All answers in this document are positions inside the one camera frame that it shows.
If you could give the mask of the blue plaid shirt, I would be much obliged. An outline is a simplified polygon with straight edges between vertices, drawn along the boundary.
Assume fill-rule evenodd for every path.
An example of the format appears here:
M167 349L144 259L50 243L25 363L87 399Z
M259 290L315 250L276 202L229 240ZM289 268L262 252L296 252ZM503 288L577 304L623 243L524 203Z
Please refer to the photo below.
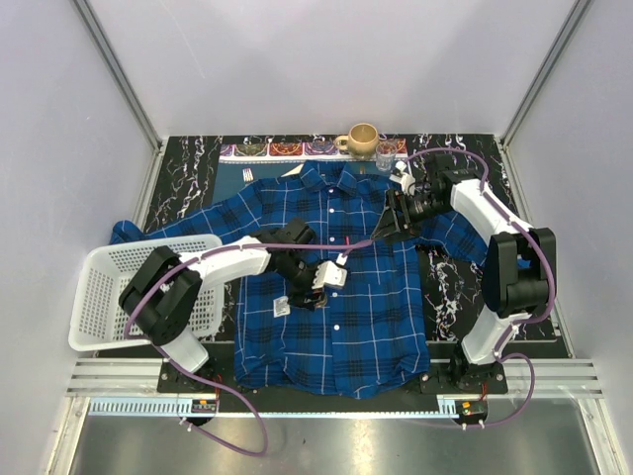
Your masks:
M357 174L348 162L309 160L297 175L259 179L151 233L119 222L112 242L211 234L231 243L297 218L316 235L317 250L306 253L308 262L334 259L341 245L354 244L344 287L330 291L327 304L313 312L275 315L274 302L288 288L274 272L242 279L234 376L258 387L263 368L275 365L291 381L313 388L318 374L329 373L338 392L367 398L370 386L393 386L399 376L429 368L417 247L440 246L477 265L484 264L488 247L455 212L425 221L417 238L394 245L371 241L391 188L387 177Z

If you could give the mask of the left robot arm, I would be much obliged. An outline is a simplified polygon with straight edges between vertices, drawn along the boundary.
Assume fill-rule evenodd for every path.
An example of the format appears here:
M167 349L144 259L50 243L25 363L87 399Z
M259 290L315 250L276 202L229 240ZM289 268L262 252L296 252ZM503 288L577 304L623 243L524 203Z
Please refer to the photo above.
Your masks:
M203 252L154 249L119 297L119 306L144 337L180 366L179 380L194 392L213 382L208 352L188 328L199 294L245 276L275 272L288 282L287 303L313 310L335 264L305 261L315 233L299 219Z

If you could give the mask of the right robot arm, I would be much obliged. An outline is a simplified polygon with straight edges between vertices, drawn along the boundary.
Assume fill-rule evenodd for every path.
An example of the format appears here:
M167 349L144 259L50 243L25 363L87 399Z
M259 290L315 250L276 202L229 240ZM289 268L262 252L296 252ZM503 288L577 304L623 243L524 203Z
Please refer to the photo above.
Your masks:
M544 320L556 297L556 238L548 228L519 219L495 196L485 170L454 163L448 148L435 148L417 183L399 161L390 178L374 240L388 243L417 238L422 223L449 211L466 219L487 244L483 271L484 307L473 328L455 346L441 381L475 392L502 376L505 346L520 326Z

